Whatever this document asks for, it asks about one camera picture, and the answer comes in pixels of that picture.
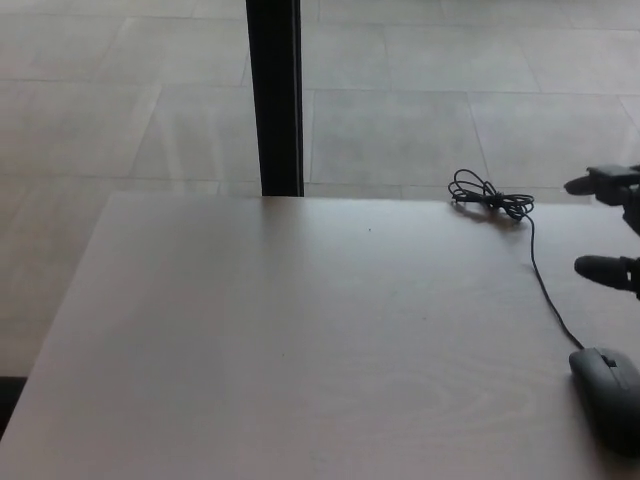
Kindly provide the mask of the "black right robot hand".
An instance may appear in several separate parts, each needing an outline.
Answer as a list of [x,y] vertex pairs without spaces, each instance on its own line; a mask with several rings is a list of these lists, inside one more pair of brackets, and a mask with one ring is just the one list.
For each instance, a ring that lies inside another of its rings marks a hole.
[[[622,219],[639,235],[639,166],[589,167],[584,176],[564,185],[574,196],[594,196],[600,203],[623,209]],[[584,255],[574,262],[581,277],[639,298],[639,258]]]

